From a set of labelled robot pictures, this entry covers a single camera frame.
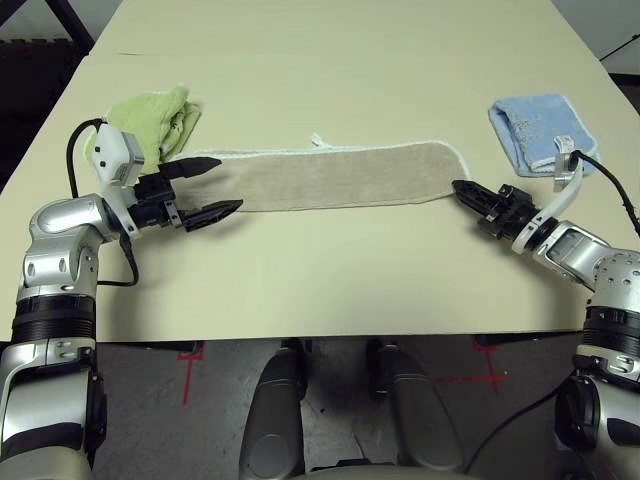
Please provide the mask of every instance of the black cable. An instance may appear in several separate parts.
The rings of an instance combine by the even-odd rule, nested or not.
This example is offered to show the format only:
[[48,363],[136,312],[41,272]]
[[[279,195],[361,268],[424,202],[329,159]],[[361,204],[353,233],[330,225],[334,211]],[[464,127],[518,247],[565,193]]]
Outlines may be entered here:
[[611,173],[609,170],[607,170],[607,168],[604,165],[602,165],[600,162],[598,162],[597,160],[594,160],[588,155],[585,155],[580,150],[574,150],[573,152],[571,152],[570,159],[572,163],[576,160],[576,157],[579,157],[585,162],[593,165],[605,177],[607,177],[611,181],[611,183],[613,183],[613,185],[616,187],[616,190],[618,190],[620,197],[622,198],[622,205],[627,211],[627,215],[629,215],[629,219],[633,224],[633,228],[635,229],[636,233],[640,237],[640,221],[638,221],[638,218],[636,217],[635,208],[633,207],[633,204],[631,203],[631,200],[629,199],[627,192],[624,191],[622,184],[618,181],[615,175]]
[[558,385],[556,388],[554,388],[551,392],[549,392],[548,394],[546,394],[544,397],[542,397],[540,400],[536,400],[535,402],[529,404],[528,406],[518,410],[516,413],[514,413],[513,415],[511,415],[509,418],[507,418],[505,421],[503,421],[500,425],[498,425],[488,436],[487,438],[484,439],[484,441],[480,444],[480,446],[476,449],[476,451],[473,453],[473,455],[471,455],[471,459],[469,460],[469,463],[467,463],[467,466],[464,467],[464,474],[468,474],[471,471],[471,468],[473,467],[473,464],[476,462],[476,460],[478,459],[478,457],[480,456],[480,453],[482,453],[482,450],[484,450],[484,447],[486,447],[489,442],[491,440],[494,439],[494,437],[500,433],[502,430],[504,430],[505,428],[507,428],[512,422],[514,422],[515,420],[517,420],[518,418],[522,417],[523,415],[526,415],[527,413],[529,413],[532,410],[535,410],[536,408],[538,408],[540,405],[543,405],[545,403],[547,403],[549,400],[551,400],[553,397],[555,397],[558,394],[558,390],[560,390],[560,387],[562,386],[562,383],[560,385]]
[[76,141],[80,134],[87,127],[94,127],[96,130],[100,128],[100,125],[104,123],[101,118],[93,118],[91,120],[85,120],[76,127],[67,143],[67,174],[69,175],[69,187],[71,187],[71,197],[78,198],[78,185],[76,183],[76,172],[73,169],[73,148],[76,145]]
[[138,280],[140,279],[140,273],[138,272],[138,264],[136,263],[136,259],[133,256],[133,246],[131,245],[131,239],[126,232],[120,232],[120,248],[124,252],[124,256],[127,258],[129,262],[129,267],[131,267],[131,273],[133,275],[133,279],[129,282],[117,282],[115,280],[98,280],[98,285],[109,285],[111,287],[132,287]]
[[576,472],[580,475],[579,478],[583,480],[596,480],[596,477],[593,475],[593,473],[589,471],[589,466],[587,465],[587,462],[585,461],[582,454],[573,447],[571,447],[571,451],[576,455],[576,457],[578,457],[578,460],[580,461],[580,471]]
[[[100,128],[104,120],[101,118],[92,118],[91,120],[85,120],[76,127],[67,143],[67,174],[69,175],[69,187],[71,188],[71,197],[78,198],[78,184],[76,183],[76,172],[73,168],[73,149],[76,146],[78,137],[87,127],[94,127],[96,130]],[[132,287],[140,279],[140,272],[138,271],[138,264],[133,256],[133,246],[131,245],[131,239],[129,235],[123,230],[120,232],[120,248],[129,262],[133,279],[129,282],[118,282],[115,280],[98,280],[98,285],[108,285],[112,287]]]
[[613,50],[611,50],[609,53],[607,53],[604,57],[599,58],[598,60],[602,61],[605,58],[609,58],[611,55],[613,55],[614,53],[616,53],[618,50],[622,50],[624,47],[626,47],[627,45],[629,45],[631,42],[635,42],[637,39],[640,38],[640,33],[636,33],[635,35],[631,36],[631,40],[628,40],[626,42],[624,42],[622,45],[620,45],[618,48],[615,48]]

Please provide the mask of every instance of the silver robot arm segment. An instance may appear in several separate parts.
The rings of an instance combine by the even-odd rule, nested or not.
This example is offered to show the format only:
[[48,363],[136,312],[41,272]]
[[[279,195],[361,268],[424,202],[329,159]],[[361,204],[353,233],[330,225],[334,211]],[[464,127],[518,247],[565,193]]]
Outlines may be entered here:
[[[89,125],[99,127],[92,160],[102,197],[51,203],[29,224],[32,243],[23,262],[11,343],[0,360],[3,480],[90,478],[107,425],[96,357],[97,286],[135,283],[130,239],[141,229],[172,225],[189,232],[242,204],[225,200],[180,210],[170,180],[205,173],[219,160],[197,157],[160,165],[158,173],[133,185],[144,162],[135,137],[99,121],[79,128]],[[77,129],[72,141],[78,134]],[[75,193],[72,171],[70,182]],[[130,262],[132,282],[98,281],[99,248],[114,240],[120,240]]]
[[[515,241],[540,217],[531,196],[511,185],[497,194],[455,181],[458,199],[482,215],[481,230]],[[579,451],[598,479],[631,480],[640,472],[640,253],[553,217],[537,225],[523,250],[563,278],[593,291],[576,374],[556,398],[556,433]]]

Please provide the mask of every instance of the beige table surface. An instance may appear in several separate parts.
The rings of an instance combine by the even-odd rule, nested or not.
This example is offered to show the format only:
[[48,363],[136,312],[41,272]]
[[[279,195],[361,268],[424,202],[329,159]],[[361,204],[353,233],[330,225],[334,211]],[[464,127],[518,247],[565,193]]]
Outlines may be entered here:
[[[487,109],[501,96],[565,93],[638,203],[640,119],[546,2],[531,2],[526,15],[525,3],[483,2],[488,11],[474,7],[471,16],[465,8],[475,2],[395,2],[403,8],[394,9],[366,3],[371,9],[348,3],[343,12],[334,11],[342,8],[338,2],[321,8],[319,2],[276,1],[269,9],[256,3],[279,13],[263,12],[263,22],[216,4],[225,15],[193,11],[191,29],[180,9],[173,15],[158,7],[140,30],[159,29],[169,19],[181,30],[171,34],[175,42],[168,33],[154,42],[129,32],[132,49],[145,55],[117,55],[120,38],[110,36],[115,27],[109,27],[0,196],[0,307],[6,319],[0,339],[10,336],[30,215],[69,195],[64,151],[71,131],[119,99],[178,82],[191,88],[191,99],[203,109],[184,151],[304,147],[313,132],[343,145],[442,139],[462,152],[477,181],[494,189],[512,183],[539,205],[552,198],[551,181],[515,176]],[[450,3],[459,4],[458,15]],[[142,4],[125,2],[113,25],[122,26],[123,12]],[[292,21],[317,15],[322,28]],[[529,23],[539,33],[537,42],[529,38]],[[353,43],[347,28],[354,30]],[[518,30],[522,39],[498,33]],[[228,49],[221,32],[236,34],[227,38]],[[151,48],[201,35],[212,37],[210,50],[196,44],[195,52],[184,55],[179,48],[155,55]],[[76,164],[81,193],[94,191],[92,171],[81,159]],[[616,246],[638,248],[619,205],[611,185],[592,176],[564,218]],[[190,234],[148,229],[135,244],[140,284],[99,289],[98,338],[518,332],[582,325],[584,289],[510,253],[505,243],[485,239],[475,222],[448,197],[396,207],[238,213]],[[116,245],[103,247],[100,261],[101,278],[128,277]]]

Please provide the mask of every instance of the long beige towel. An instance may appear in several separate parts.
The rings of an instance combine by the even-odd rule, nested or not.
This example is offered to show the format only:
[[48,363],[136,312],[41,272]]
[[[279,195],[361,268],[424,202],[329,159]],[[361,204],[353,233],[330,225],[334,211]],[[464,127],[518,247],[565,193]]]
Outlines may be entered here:
[[268,212],[423,203],[453,193],[451,182],[469,179],[462,156],[428,140],[391,146],[298,150],[219,150],[180,154],[212,156],[222,165],[175,181],[181,206],[242,199],[240,210]]

